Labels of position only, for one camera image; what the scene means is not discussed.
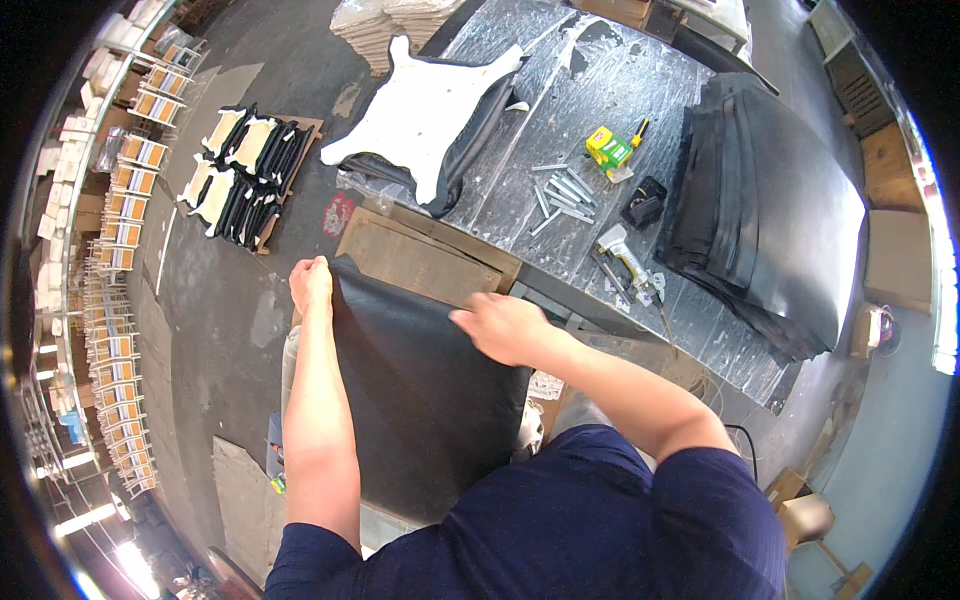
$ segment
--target person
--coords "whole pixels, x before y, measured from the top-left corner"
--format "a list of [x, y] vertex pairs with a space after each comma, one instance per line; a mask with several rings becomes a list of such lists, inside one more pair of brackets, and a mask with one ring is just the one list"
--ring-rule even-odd
[[301, 261], [290, 287], [303, 321], [283, 423], [287, 524], [264, 597], [781, 598], [780, 523], [709, 408], [497, 294], [473, 295], [450, 319], [491, 359], [559, 377], [603, 417], [555, 432], [443, 522], [364, 561], [326, 260]]

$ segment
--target plastic sheet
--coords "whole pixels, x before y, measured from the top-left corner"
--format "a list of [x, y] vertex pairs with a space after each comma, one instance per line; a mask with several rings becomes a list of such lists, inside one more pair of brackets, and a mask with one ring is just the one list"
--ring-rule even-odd
[[156, 52], [163, 56], [170, 49], [170, 46], [179, 46], [180, 48], [192, 48], [196, 43], [196, 38], [186, 33], [176, 25], [167, 25], [167, 29], [160, 36], [160, 39], [154, 44]]
[[100, 149], [100, 155], [93, 165], [93, 169], [99, 173], [112, 173], [117, 166], [117, 154], [120, 147], [123, 146], [124, 135], [127, 130], [122, 127], [111, 127], [107, 133], [107, 140], [104, 141], [104, 147]]

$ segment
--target metal workbench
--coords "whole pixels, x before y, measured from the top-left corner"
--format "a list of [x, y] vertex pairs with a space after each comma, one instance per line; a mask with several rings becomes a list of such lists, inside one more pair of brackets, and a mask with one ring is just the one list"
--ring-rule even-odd
[[[508, 111], [464, 177], [460, 201], [443, 221], [522, 259], [613, 309], [614, 293], [588, 253], [597, 236], [617, 222], [634, 187], [610, 183], [584, 158], [588, 135], [603, 125], [629, 139], [643, 117], [651, 124], [631, 158], [634, 184], [652, 175], [676, 193], [684, 107], [695, 105], [712, 71], [662, 42], [595, 15], [534, 0], [489, 0], [453, 38], [442, 56], [486, 63], [518, 43], [530, 59], [515, 77], [516, 94], [529, 112]], [[549, 173], [535, 165], [567, 163], [595, 192], [593, 225], [563, 217], [540, 235], [543, 221], [533, 195]], [[404, 188], [342, 173], [371, 198], [418, 209]], [[666, 306], [677, 346], [707, 368], [768, 405], [789, 359], [772, 348], [717, 298], [652, 257], [659, 224], [643, 232], [628, 226], [628, 245], [651, 271], [664, 271]], [[629, 318], [664, 337], [659, 313], [638, 302]]]

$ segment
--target stack of black leather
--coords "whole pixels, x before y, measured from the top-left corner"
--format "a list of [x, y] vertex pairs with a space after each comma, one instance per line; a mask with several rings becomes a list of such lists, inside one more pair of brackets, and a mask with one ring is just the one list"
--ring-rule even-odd
[[794, 360], [833, 351], [864, 207], [829, 149], [754, 75], [714, 76], [684, 121], [656, 258]]
[[[237, 120], [216, 151], [206, 148], [202, 155], [202, 159], [211, 161], [218, 172], [228, 169], [234, 172], [233, 185], [227, 192], [220, 218], [210, 225], [214, 226], [214, 237], [223, 237], [254, 252], [261, 231], [274, 215], [281, 212], [282, 207], [277, 200], [283, 198], [290, 189], [294, 170], [313, 135], [314, 127], [301, 130], [297, 121], [258, 115], [256, 103], [250, 107], [221, 109], [222, 112], [224, 110], [243, 112], [243, 118]], [[257, 143], [257, 148], [253, 148], [255, 156], [248, 153], [245, 158], [238, 158], [237, 153], [252, 126], [271, 119], [276, 121], [276, 125], [262, 140], [262, 144]], [[197, 206], [206, 200], [212, 179], [213, 176], [204, 184], [198, 195]]]

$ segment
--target fluorescent light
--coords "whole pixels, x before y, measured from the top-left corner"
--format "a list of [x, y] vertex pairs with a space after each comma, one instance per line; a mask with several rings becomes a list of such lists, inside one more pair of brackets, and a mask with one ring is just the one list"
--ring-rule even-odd
[[63, 459], [63, 468], [79, 467], [93, 461], [93, 452], [87, 451], [83, 454], [74, 454]]
[[155, 600], [160, 597], [160, 589], [154, 581], [154, 572], [143, 560], [143, 555], [140, 554], [140, 549], [136, 547], [136, 544], [128, 541], [117, 546], [117, 557], [120, 559], [123, 570], [127, 571], [127, 576], [133, 580], [147, 598]]
[[112, 504], [105, 504], [103, 506], [98, 506], [89, 513], [85, 513], [80, 516], [74, 516], [71, 519], [60, 523], [59, 525], [54, 525], [54, 534], [62, 538], [72, 534], [75, 531], [80, 531], [85, 528], [87, 525], [92, 525], [98, 521], [102, 521], [108, 516], [115, 515], [117, 509]]

